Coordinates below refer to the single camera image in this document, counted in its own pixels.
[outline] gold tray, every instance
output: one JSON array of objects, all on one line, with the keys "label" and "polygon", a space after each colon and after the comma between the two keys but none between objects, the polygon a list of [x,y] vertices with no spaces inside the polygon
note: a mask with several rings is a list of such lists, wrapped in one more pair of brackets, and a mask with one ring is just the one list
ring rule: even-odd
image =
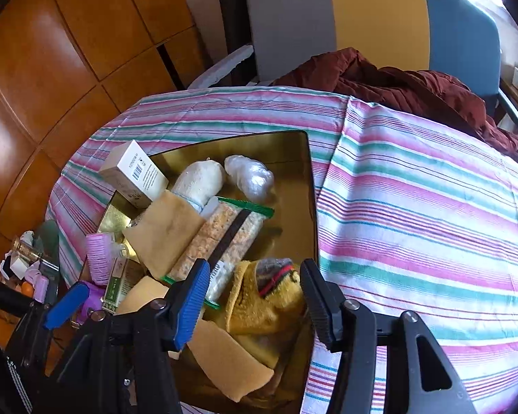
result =
[{"label": "gold tray", "polygon": [[[275,215],[265,222],[244,258],[291,258],[296,264],[305,258],[313,258],[318,263],[313,172],[309,143],[304,131],[222,138],[183,146],[151,158],[172,186],[189,164],[207,158],[224,164],[226,157],[235,154],[261,161],[275,178],[272,196],[265,202],[265,205],[275,209]],[[231,183],[226,183],[219,195],[245,199]],[[116,192],[105,210],[98,232],[120,232],[142,211],[134,208]],[[130,245],[129,250],[131,258],[137,259]],[[90,281],[86,263],[79,279]],[[217,413],[291,413],[299,412],[301,406],[312,347],[313,331],[310,324],[307,324],[291,351],[274,394],[265,396],[259,390],[244,397],[239,403],[226,398],[199,368],[174,360],[171,363],[183,402]]]}]

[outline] pink hair roller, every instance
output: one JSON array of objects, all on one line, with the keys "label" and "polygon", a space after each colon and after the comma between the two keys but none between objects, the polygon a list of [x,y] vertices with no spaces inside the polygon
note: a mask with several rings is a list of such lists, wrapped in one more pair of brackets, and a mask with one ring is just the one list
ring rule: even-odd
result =
[{"label": "pink hair roller", "polygon": [[115,242],[113,233],[91,233],[86,236],[87,259],[92,281],[106,286],[116,257],[126,254],[126,246]]},{"label": "pink hair roller", "polygon": [[43,275],[39,275],[36,278],[35,283],[35,293],[32,298],[41,304],[44,303],[44,299],[46,298],[46,290],[48,289],[48,278]]}]

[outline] black pipe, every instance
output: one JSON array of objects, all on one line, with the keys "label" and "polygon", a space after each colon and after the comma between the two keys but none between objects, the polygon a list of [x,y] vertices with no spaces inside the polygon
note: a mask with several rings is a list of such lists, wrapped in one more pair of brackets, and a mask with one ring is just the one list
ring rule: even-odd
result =
[{"label": "black pipe", "polygon": [[17,317],[23,317],[29,311],[32,302],[27,297],[0,283],[0,309]]},{"label": "black pipe", "polygon": [[[219,0],[219,3],[221,5],[222,25],[225,30],[227,51],[230,54],[247,43],[251,43],[247,1]],[[257,76],[257,69],[254,56],[244,60],[230,74],[232,85],[246,85],[255,76]]]}]

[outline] screw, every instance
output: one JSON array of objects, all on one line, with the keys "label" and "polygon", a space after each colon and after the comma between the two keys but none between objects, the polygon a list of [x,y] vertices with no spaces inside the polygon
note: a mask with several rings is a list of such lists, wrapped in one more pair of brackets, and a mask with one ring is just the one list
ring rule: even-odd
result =
[{"label": "screw", "polygon": [[418,320],[418,315],[414,311],[405,311],[403,317],[409,322],[416,322]]},{"label": "screw", "polygon": [[98,311],[94,311],[90,315],[90,319],[92,319],[94,322],[103,321],[105,319],[105,312],[101,309],[99,309]]},{"label": "screw", "polygon": [[355,311],[356,309],[359,309],[361,307],[361,304],[357,302],[354,298],[348,298],[344,302],[344,306],[347,309],[351,309],[352,311]]},{"label": "screw", "polygon": [[167,301],[164,298],[155,298],[150,302],[152,309],[163,309],[167,305]]}]

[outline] brown paper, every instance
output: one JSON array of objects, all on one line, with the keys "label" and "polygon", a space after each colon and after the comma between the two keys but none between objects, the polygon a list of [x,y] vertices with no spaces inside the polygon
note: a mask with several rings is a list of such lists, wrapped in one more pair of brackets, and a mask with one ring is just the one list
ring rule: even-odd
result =
[{"label": "brown paper", "polygon": [[275,373],[214,322],[200,319],[188,347],[211,382],[235,402],[266,385]]},{"label": "brown paper", "polygon": [[181,197],[168,190],[123,234],[154,278],[167,275],[198,232],[204,219]]},{"label": "brown paper", "polygon": [[115,315],[133,313],[155,298],[164,298],[169,288],[149,276],[144,276],[121,301]]}]

